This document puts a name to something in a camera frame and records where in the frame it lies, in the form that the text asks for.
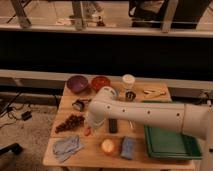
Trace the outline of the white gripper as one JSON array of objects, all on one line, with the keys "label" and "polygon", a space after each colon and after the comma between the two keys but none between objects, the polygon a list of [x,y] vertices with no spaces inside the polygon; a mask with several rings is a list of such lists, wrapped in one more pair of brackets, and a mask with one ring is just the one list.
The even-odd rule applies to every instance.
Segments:
[{"label": "white gripper", "polygon": [[102,115],[93,114],[91,112],[87,112],[85,116],[85,124],[87,127],[92,129],[98,129],[105,122],[105,118]]}]

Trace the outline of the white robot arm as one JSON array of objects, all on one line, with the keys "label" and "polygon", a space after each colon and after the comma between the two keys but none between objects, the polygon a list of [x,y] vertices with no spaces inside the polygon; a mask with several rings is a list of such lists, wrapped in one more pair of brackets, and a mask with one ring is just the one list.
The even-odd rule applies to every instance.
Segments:
[{"label": "white robot arm", "polygon": [[130,120],[205,141],[200,171],[213,171],[213,107],[186,103],[141,103],[117,100],[115,89],[105,86],[89,103],[85,124],[97,129],[106,118]]}]

